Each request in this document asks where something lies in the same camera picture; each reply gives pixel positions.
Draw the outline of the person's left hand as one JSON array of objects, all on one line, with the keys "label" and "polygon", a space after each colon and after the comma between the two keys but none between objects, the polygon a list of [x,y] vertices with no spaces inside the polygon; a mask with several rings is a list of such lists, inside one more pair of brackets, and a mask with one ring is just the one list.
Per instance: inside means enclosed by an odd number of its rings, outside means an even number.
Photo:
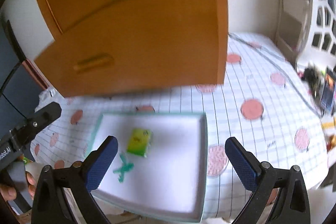
[{"label": "person's left hand", "polygon": [[34,176],[26,170],[12,173],[1,171],[1,196],[18,214],[28,213],[32,209],[35,186]]}]

